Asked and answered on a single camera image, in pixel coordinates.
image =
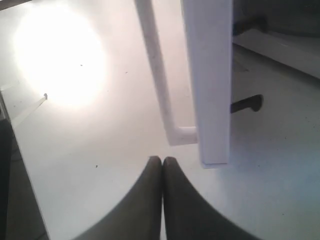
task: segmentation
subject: bright light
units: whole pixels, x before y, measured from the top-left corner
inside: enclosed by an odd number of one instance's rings
[[[37,7],[14,38],[23,77],[40,95],[63,106],[94,100],[105,80],[101,43],[83,17],[62,6]]]

